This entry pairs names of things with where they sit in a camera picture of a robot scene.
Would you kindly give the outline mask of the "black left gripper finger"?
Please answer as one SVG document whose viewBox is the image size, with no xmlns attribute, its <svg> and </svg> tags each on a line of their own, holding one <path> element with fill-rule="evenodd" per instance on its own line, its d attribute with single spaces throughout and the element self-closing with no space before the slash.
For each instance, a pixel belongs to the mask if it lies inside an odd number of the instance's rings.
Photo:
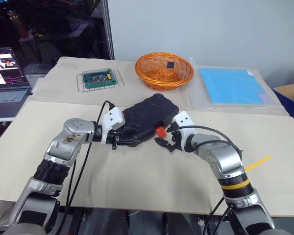
<svg viewBox="0 0 294 235">
<path fill-rule="evenodd" d="M 135 140 L 135 139 L 126 139 L 123 141 L 124 145 L 129 146 L 129 147 L 136 147 L 140 143 L 142 143 L 141 140 Z"/>
</svg>

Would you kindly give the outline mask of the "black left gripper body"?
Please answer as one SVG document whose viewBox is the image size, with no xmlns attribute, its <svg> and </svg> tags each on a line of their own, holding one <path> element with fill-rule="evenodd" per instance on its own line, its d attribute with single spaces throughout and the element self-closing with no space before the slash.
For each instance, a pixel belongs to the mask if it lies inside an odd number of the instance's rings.
<svg viewBox="0 0 294 235">
<path fill-rule="evenodd" d="M 123 139 L 120 137 L 120 133 L 114 130 L 110 130 L 107 133 L 105 144 L 110 145 L 112 150 L 116 150 L 118 146 L 124 145 Z"/>
</svg>

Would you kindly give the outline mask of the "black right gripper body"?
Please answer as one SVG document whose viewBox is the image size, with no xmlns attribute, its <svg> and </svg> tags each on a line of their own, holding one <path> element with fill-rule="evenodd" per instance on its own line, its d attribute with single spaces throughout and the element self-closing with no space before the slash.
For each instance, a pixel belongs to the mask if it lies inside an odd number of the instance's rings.
<svg viewBox="0 0 294 235">
<path fill-rule="evenodd" d="M 175 150 L 184 151 L 181 141 L 182 141 L 182 134 L 180 130 L 168 131 L 168 133 L 172 134 L 172 141 L 173 145 L 170 145 L 168 150 L 169 152 L 173 152 Z"/>
</svg>

